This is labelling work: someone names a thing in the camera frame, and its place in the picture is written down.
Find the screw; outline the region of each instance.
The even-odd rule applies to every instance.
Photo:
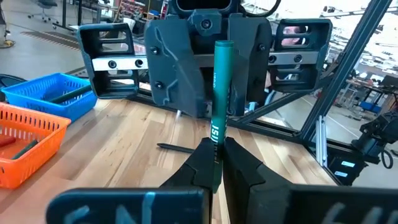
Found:
[[[118,65],[116,64],[116,62],[115,62],[114,60],[110,60],[110,61],[108,62],[108,66],[109,66],[110,68],[116,68],[116,66],[118,66]]]
[[[144,62],[142,60],[136,60],[135,64],[137,68],[141,68]]]
[[[157,54],[159,54],[159,49],[157,48],[157,47],[150,47],[150,52],[153,54],[153,55],[157,55]]]
[[[271,55],[268,58],[268,63],[274,63],[276,61],[276,56],[275,55]]]
[[[162,82],[155,82],[155,87],[156,87],[156,89],[161,89],[161,88],[163,88],[163,83]]]
[[[266,50],[266,46],[264,44],[259,44],[257,49],[258,49],[258,51],[262,52],[262,51]]]
[[[302,60],[303,60],[303,57],[302,57],[301,55],[296,55],[296,56],[294,57],[294,62],[299,63],[299,62],[301,62]]]
[[[205,19],[204,21],[201,22],[201,26],[204,29],[209,29],[211,27],[211,21],[208,19]]]

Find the black plastic housing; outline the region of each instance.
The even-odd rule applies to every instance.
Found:
[[[361,157],[328,152],[328,168],[344,186],[351,186],[366,166]]]
[[[398,140],[398,111],[384,113],[375,120],[363,124],[359,130],[372,135],[374,139],[393,144]]]
[[[211,25],[204,27],[204,22]],[[264,62],[272,43],[269,21],[238,13],[224,17],[218,9],[196,9],[188,19],[170,14],[166,20],[150,21],[146,26],[145,46],[156,104],[197,118],[205,115],[205,103],[212,99],[217,40],[233,40],[236,49],[229,114],[242,116],[247,101],[265,100]],[[156,83],[163,88],[156,88]]]
[[[293,184],[232,138],[223,172],[232,224],[398,222],[398,190]]]
[[[199,187],[172,189],[73,189],[47,207],[48,224],[208,223],[209,192]]]
[[[124,33],[126,38],[105,39],[101,36],[107,32]],[[112,75],[109,71],[94,71],[93,59],[101,57],[129,57],[135,55],[132,33],[127,24],[87,24],[80,26],[77,37],[81,54],[86,65],[87,74],[95,95],[99,99],[131,99],[139,89],[137,70],[118,71]],[[109,50],[106,44],[125,44],[127,50]],[[115,80],[132,80],[133,84],[123,84]]]
[[[303,34],[284,34],[286,27],[294,26],[305,26],[307,31]],[[315,65],[301,64],[297,67],[295,65],[273,66],[272,61],[269,61],[271,83],[275,91],[287,93],[305,90],[312,91],[317,88],[332,29],[333,25],[328,19],[282,19],[279,22],[275,34],[275,52],[297,51],[298,58],[300,57],[300,52],[318,52],[318,58]],[[282,45],[282,40],[288,38],[301,38],[304,39],[304,43],[302,45]],[[290,74],[296,75],[297,79],[282,80]]]
[[[238,12],[240,3],[240,0],[170,0],[168,13],[187,19],[195,9],[217,9],[221,15],[228,17]]]

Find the black cable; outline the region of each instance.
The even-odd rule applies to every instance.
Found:
[[[389,166],[387,166],[387,164],[386,164],[386,159],[384,158],[384,154],[386,154],[387,157],[390,160],[390,165]],[[383,151],[381,151],[381,162],[383,163],[383,166],[386,169],[391,169],[392,168],[392,166],[394,165],[394,160],[393,160],[392,155],[391,155],[391,153],[389,151],[387,151],[385,149],[383,149]]]
[[[276,12],[276,10],[279,7],[281,0],[276,0],[274,6],[268,11],[268,12],[264,12],[261,14],[253,14],[251,12],[247,12],[246,10],[246,14],[248,17],[269,17],[270,15],[272,15],[274,12]]]

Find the plastic basket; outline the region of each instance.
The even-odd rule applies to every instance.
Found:
[[[0,147],[0,187],[14,189],[28,179],[60,148],[70,120],[0,103],[0,135],[16,142]],[[39,143],[12,160],[31,141]]]
[[[97,98],[92,91],[60,104],[50,103],[46,100],[89,84],[88,80],[56,73],[3,88],[2,91],[12,105],[63,116],[74,122],[95,106]]]
[[[367,110],[367,111],[370,111],[370,112],[373,112],[373,113],[376,113],[376,114],[380,113],[380,111],[381,111],[381,107],[380,106],[377,106],[377,105],[374,106],[372,103],[368,103],[368,102],[365,102],[365,101],[362,101],[359,104],[359,106],[362,109],[364,109],[364,110]]]

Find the orange basket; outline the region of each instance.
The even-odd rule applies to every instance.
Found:
[[[17,188],[47,162],[59,150],[69,124],[67,118],[0,103],[0,137],[16,139],[0,147],[0,187]],[[39,143],[12,159],[33,140]]]

